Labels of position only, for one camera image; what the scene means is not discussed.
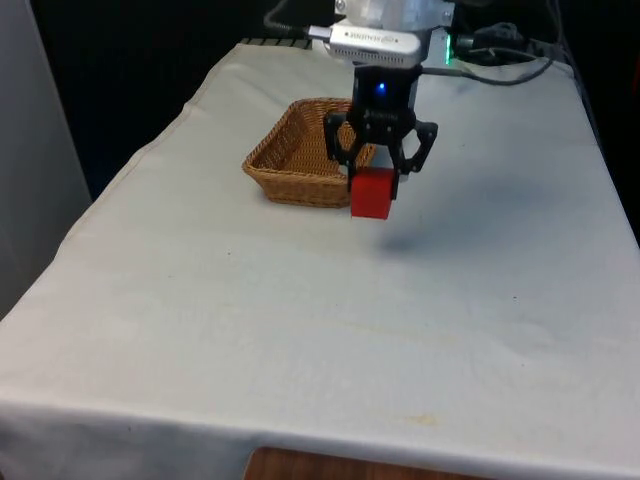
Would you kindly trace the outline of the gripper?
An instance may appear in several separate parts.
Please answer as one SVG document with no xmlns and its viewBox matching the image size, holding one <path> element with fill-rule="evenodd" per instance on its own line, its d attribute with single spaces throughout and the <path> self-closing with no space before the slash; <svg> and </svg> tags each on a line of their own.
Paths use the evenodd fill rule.
<svg viewBox="0 0 640 480">
<path fill-rule="evenodd" d="M 355 177 L 372 165 L 375 148 L 386 145 L 393 165 L 391 198 L 396 199 L 401 176 L 419 173 L 431 152 L 439 126 L 416 121 L 414 112 L 418 67 L 395 69 L 359 66 L 354 70 L 351 113 L 327 113 L 323 119 L 327 156 L 346 168 L 347 191 Z M 340 130 L 348 126 L 353 140 L 345 147 Z M 403 140 L 416 132 L 419 145 L 407 157 Z"/>
</svg>

